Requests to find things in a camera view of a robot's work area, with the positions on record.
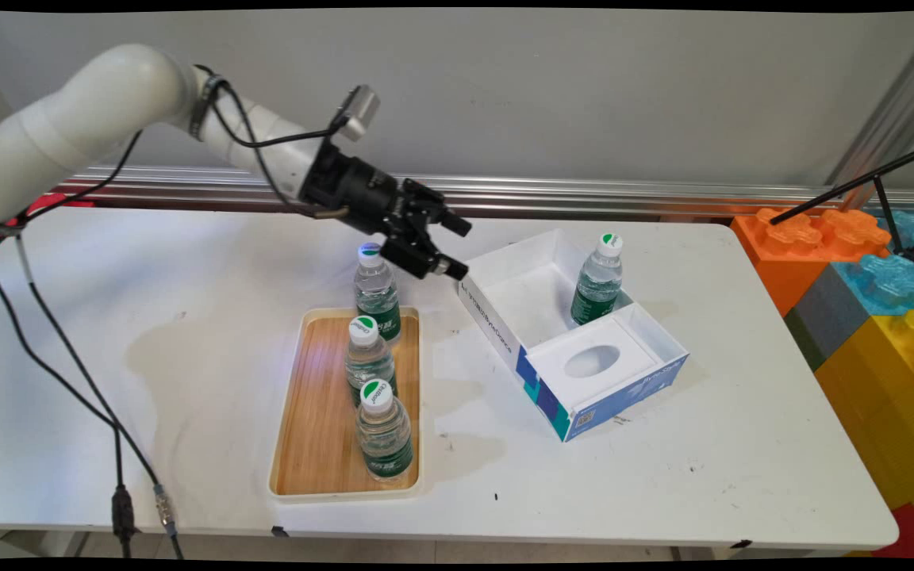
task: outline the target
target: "qr code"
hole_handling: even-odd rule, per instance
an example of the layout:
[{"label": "qr code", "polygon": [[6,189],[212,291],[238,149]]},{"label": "qr code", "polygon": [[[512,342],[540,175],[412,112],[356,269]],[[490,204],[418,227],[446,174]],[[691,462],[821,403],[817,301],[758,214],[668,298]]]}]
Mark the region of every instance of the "qr code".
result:
[{"label": "qr code", "polygon": [[577,419],[577,426],[579,426],[579,427],[584,426],[587,423],[590,423],[591,419],[593,419],[593,418],[594,418],[594,411],[585,412],[585,413],[583,413],[583,415],[581,415],[580,419]]}]

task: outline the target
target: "wood grain surface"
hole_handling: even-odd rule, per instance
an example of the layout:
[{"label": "wood grain surface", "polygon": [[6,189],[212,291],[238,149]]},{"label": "wood grain surface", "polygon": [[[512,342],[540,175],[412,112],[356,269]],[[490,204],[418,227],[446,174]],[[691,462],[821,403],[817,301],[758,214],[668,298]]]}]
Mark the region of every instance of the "wood grain surface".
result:
[{"label": "wood grain surface", "polygon": [[309,322],[295,355],[293,375],[275,458],[273,491],[280,496],[404,490],[418,478],[418,320],[401,318],[393,348],[397,393],[411,419],[414,458],[404,476],[390,483],[373,480],[355,437],[344,355],[351,317]]}]

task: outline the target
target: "cable connector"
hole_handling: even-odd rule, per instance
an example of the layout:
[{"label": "cable connector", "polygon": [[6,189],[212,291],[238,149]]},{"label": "cable connector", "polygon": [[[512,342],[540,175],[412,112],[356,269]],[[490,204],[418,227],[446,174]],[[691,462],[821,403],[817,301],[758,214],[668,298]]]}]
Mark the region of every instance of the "cable connector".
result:
[{"label": "cable connector", "polygon": [[157,506],[157,515],[160,517],[160,524],[164,526],[164,531],[167,532],[167,535],[170,538],[174,538],[178,534],[177,529],[175,529],[175,510],[171,506],[171,499],[168,498],[167,494],[164,492],[164,487],[161,484],[155,485],[153,487],[153,499],[155,499],[155,504]]},{"label": "cable connector", "polygon": [[112,495],[112,532],[122,543],[124,557],[129,557],[129,541],[138,531],[133,517],[133,499],[124,485],[116,485]]}]

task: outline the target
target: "floor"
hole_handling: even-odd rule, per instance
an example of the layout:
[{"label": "floor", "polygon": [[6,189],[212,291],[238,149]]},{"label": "floor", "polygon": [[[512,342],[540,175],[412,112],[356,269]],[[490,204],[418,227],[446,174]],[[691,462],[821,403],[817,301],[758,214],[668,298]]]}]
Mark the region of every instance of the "floor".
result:
[{"label": "floor", "polygon": [[[44,531],[11,531],[2,541],[37,553]],[[228,535],[179,535],[187,559],[229,561],[330,561],[331,563],[599,563],[672,561],[674,550],[660,546],[541,545],[508,542],[416,542],[381,539],[244,538]],[[137,558],[174,559],[164,535],[133,536]],[[79,557],[122,556],[115,535],[88,534]]]}]

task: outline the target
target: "oval hole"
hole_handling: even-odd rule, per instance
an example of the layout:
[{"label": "oval hole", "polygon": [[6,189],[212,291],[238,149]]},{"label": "oval hole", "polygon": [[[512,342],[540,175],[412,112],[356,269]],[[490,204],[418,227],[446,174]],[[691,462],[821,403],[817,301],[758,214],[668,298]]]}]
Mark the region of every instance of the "oval hole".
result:
[{"label": "oval hole", "polygon": [[563,373],[574,379],[593,377],[608,369],[620,357],[619,348],[613,346],[598,346],[586,348],[570,358],[563,367]]}]

